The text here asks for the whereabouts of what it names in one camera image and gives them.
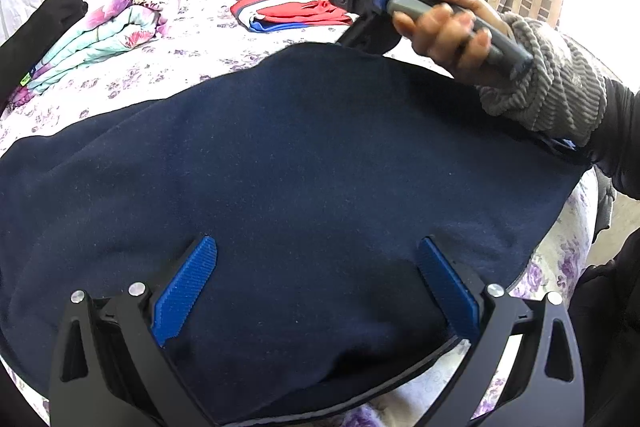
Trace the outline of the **right forearm grey knit sleeve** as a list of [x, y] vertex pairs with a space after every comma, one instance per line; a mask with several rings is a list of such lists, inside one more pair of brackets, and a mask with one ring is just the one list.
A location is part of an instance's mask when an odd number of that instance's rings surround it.
[[567, 139], [585, 150], [617, 191], [639, 197], [639, 95], [573, 39], [539, 20], [501, 17], [533, 65], [507, 88], [480, 89], [492, 116], [508, 117], [530, 131]]

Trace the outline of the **person's right hand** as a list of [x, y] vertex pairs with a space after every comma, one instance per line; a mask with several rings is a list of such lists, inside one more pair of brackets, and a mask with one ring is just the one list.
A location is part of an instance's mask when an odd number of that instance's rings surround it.
[[495, 32], [514, 38], [510, 26], [485, 0], [440, 1], [417, 20], [396, 12], [393, 24], [398, 34], [411, 41], [416, 54], [433, 60], [457, 82], [506, 86], [508, 78], [486, 60]]

